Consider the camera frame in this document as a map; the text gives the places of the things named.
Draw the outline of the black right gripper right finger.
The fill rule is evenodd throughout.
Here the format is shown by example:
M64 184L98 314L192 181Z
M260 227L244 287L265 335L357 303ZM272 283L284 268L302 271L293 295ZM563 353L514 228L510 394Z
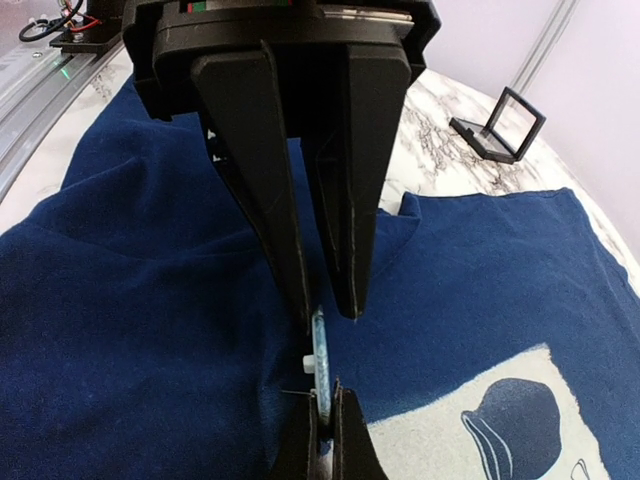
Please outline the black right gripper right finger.
M386 480L356 392L335 382L332 401L332 478Z

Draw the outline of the aluminium left corner post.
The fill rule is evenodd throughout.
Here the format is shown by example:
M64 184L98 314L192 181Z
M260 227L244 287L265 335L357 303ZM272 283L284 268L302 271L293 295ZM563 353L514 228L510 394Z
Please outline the aluminium left corner post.
M581 3L581 0L558 0L555 3L542 30L510 82L512 90L521 96L529 90Z

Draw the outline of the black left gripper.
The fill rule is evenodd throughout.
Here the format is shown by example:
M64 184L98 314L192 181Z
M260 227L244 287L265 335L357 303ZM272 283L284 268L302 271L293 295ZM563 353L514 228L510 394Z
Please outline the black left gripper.
M357 319L410 67L414 77L422 73L423 52L441 27L432 1L124 5L122 37L144 107L169 121L196 111L198 94L208 155L299 325L310 321L311 295L271 48L347 45L330 76L314 154L314 208L337 308Z

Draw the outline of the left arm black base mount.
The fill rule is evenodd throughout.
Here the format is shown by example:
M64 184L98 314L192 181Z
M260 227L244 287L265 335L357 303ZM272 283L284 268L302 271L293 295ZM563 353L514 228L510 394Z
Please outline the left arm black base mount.
M18 33L22 43L47 39L62 53L102 55L121 40L125 0L58 1L59 13L31 19Z

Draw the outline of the round blue brooch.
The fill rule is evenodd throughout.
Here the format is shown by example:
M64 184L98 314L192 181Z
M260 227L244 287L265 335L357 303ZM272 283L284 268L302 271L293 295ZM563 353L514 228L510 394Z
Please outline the round blue brooch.
M305 355L302 360L303 370L305 374L314 377L312 393L316 398L319 422L323 427L328 427L331 420L332 391L324 311L321 305L311 316L311 345L312 353Z

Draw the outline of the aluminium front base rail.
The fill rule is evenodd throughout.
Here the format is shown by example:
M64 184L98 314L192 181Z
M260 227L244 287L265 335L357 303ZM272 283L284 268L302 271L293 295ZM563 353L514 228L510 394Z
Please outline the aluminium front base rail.
M103 54L17 47L1 59L1 196L51 128L123 48Z

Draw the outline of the navy blue printed t-shirt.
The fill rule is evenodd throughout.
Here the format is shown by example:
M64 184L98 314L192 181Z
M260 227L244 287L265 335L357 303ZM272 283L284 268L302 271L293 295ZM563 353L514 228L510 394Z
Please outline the navy blue printed t-shirt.
M635 479L639 299L573 191L377 214L333 375L386 479ZM131 83L1 237L5 479L269 479L308 345L205 154Z

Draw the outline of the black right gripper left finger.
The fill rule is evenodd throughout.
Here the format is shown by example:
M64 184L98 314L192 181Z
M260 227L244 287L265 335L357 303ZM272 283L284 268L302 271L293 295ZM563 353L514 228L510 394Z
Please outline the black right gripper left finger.
M316 395L300 398L283 430L276 460L268 474L275 480L312 480L319 478L319 414Z

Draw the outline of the black open case far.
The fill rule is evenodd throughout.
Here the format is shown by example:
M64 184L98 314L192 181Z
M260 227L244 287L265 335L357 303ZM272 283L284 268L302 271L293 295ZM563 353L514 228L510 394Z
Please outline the black open case far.
M511 138L506 133L506 126L502 124L511 104L523 110L530 120L528 129L520 139ZM452 117L449 126L481 159L513 165L524 159L545 122L546 117L530 102L512 88L505 87L484 124Z

